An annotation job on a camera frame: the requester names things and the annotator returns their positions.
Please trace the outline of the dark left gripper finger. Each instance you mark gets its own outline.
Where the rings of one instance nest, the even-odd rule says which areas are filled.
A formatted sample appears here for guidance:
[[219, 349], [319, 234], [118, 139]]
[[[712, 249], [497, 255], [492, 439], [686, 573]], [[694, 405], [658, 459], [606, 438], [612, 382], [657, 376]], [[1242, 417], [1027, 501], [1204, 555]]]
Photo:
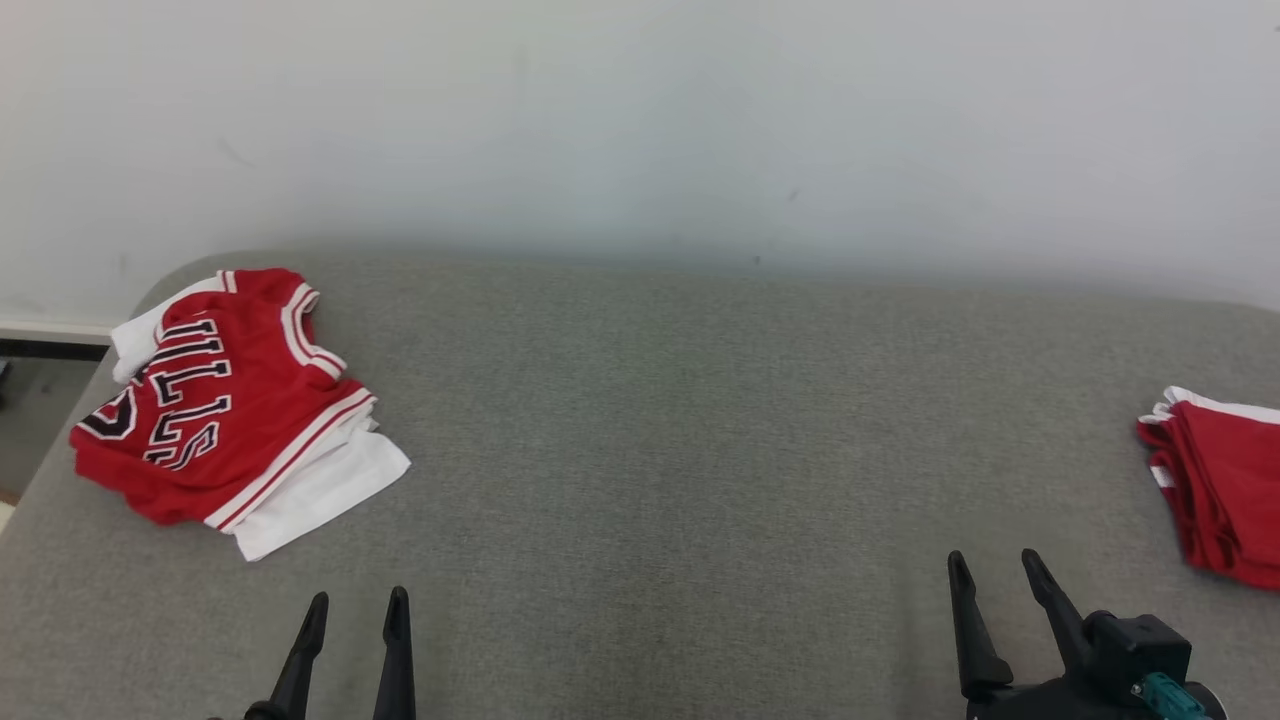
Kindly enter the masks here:
[[385, 657], [372, 720], [417, 720], [410, 594], [403, 585], [390, 592], [381, 637]]
[[252, 703], [244, 720], [306, 720], [314, 664], [323, 652], [326, 634], [328, 610], [328, 593], [316, 593], [270, 697]]

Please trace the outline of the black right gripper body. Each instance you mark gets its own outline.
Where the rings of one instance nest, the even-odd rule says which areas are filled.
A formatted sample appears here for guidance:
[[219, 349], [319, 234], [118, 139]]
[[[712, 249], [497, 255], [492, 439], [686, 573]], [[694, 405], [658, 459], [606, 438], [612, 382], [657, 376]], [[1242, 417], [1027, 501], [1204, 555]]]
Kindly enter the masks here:
[[[1207, 720], [1229, 720], [1217, 696], [1196, 682], [1181, 684], [1204, 707]], [[1116, 702], [1089, 682], [1056, 678], [1038, 685], [1012, 685], [996, 701], [968, 701], [966, 720], [1162, 720], [1133, 694]]]

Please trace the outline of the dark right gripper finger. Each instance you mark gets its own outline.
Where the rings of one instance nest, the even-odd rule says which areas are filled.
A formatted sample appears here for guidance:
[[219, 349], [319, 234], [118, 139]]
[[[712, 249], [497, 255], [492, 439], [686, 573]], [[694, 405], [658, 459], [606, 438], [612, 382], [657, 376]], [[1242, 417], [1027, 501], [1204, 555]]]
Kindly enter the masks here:
[[996, 652], [977, 601], [977, 584], [957, 550], [947, 556], [960, 692], [966, 701], [996, 701], [1012, 689], [1012, 670]]
[[1021, 551], [1021, 565], [1037, 603], [1050, 621], [1059, 655], [1066, 673], [1079, 673], [1084, 667], [1089, 644], [1084, 634], [1084, 620], [1066, 592], [1055, 579], [1038, 552]]

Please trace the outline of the red shorts with white trim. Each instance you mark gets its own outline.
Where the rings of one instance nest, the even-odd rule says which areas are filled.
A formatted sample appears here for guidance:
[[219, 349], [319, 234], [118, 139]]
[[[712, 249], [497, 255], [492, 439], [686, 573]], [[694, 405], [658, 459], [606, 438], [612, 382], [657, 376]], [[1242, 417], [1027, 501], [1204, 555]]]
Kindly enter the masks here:
[[1280, 592], [1280, 409], [1169, 386], [1135, 432], [1187, 564]]

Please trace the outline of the red and white basketball jersey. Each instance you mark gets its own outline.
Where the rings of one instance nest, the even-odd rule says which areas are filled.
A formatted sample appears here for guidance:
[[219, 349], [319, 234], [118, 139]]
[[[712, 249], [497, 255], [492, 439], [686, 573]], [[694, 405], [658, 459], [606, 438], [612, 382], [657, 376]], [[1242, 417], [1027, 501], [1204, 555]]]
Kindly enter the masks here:
[[390, 487], [411, 461], [314, 338], [319, 299], [285, 268], [219, 270], [118, 325], [119, 389], [72, 428], [76, 473], [250, 562]]

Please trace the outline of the grey fabric sofa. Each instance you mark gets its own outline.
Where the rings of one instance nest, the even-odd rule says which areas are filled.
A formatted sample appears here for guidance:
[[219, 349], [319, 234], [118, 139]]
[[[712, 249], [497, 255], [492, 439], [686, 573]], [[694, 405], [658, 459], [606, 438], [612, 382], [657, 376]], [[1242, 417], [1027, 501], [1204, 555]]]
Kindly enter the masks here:
[[1280, 720], [1280, 594], [1189, 569], [1134, 420], [1280, 407], [1280, 313], [974, 287], [237, 252], [287, 266], [411, 459], [260, 562], [51, 448], [0, 533], [0, 720], [239, 717], [330, 596], [310, 720], [369, 720], [394, 585], [420, 717], [959, 720], [945, 560], [1021, 682], [1020, 562], [1152, 612], [1231, 720]]

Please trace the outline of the white wall baseboard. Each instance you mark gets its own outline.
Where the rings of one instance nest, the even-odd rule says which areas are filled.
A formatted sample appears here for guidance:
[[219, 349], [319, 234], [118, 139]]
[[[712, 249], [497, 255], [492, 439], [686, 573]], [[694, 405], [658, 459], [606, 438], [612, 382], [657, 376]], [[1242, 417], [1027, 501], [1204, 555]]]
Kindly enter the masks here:
[[0, 340], [32, 341], [59, 345], [110, 346], [108, 325], [61, 322], [23, 322], [0, 318]]

